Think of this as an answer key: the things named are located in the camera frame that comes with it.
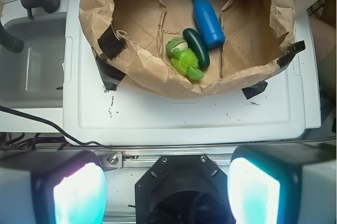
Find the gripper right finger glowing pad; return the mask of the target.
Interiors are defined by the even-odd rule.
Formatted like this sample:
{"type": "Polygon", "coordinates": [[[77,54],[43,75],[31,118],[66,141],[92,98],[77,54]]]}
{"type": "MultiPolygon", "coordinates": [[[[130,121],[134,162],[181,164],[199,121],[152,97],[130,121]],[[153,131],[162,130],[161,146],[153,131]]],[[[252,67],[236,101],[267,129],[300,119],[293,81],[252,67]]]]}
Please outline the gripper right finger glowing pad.
{"type": "Polygon", "coordinates": [[[237,223],[336,223],[332,144],[244,144],[227,175],[237,223]]]}

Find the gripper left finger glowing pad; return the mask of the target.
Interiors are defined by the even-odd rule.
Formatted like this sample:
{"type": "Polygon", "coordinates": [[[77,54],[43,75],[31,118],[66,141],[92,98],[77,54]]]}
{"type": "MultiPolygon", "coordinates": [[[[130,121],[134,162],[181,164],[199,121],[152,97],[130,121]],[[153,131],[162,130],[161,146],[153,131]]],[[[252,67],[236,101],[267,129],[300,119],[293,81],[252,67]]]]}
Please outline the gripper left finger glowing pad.
{"type": "Polygon", "coordinates": [[[1,151],[1,223],[101,223],[106,202],[93,151],[1,151]]]}

